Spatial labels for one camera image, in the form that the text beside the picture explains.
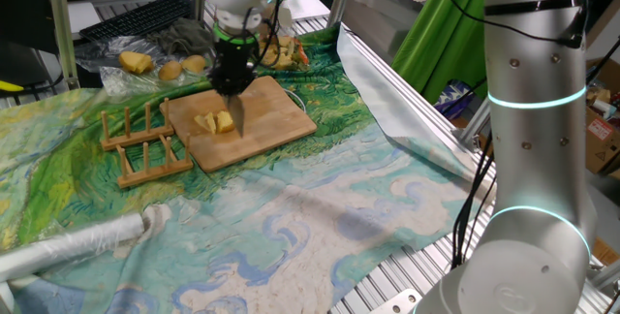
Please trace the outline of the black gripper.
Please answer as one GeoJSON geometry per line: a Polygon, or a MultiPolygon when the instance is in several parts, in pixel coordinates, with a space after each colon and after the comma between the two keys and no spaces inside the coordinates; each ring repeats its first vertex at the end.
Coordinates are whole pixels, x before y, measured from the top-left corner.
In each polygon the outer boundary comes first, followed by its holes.
{"type": "Polygon", "coordinates": [[[218,42],[215,44],[215,61],[208,77],[215,91],[223,97],[240,95],[256,78],[248,65],[256,45],[218,42]],[[235,80],[230,75],[239,75],[235,80]]]}

